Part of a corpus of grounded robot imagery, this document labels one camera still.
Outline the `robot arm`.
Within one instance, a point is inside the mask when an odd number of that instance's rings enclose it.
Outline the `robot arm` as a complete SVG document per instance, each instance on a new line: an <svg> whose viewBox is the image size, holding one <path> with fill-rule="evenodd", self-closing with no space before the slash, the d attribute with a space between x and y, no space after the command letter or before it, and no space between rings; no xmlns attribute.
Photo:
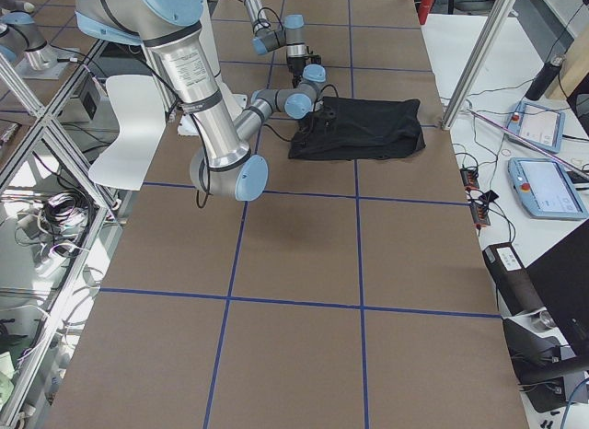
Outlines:
<svg viewBox="0 0 589 429"><path fill-rule="evenodd" d="M75 0L79 29L96 39L139 45L162 65L160 78L195 125L202 140L191 161L191 180L205 195L232 196L250 202L261 196L268 179L266 160L252 153L249 138L275 112L301 120L321 98L326 72L309 64L300 15L273 29L261 0L244 0L255 30L259 54L284 47L294 67L294 87L262 89L240 113L227 107L229 91L212 66L214 39L206 0Z"/></svg>
<svg viewBox="0 0 589 429"><path fill-rule="evenodd" d="M294 79L303 75L306 67L307 45L302 15L281 19L262 0L242 0L252 26L252 45L257 55L265 55L285 48L286 64Z"/></svg>

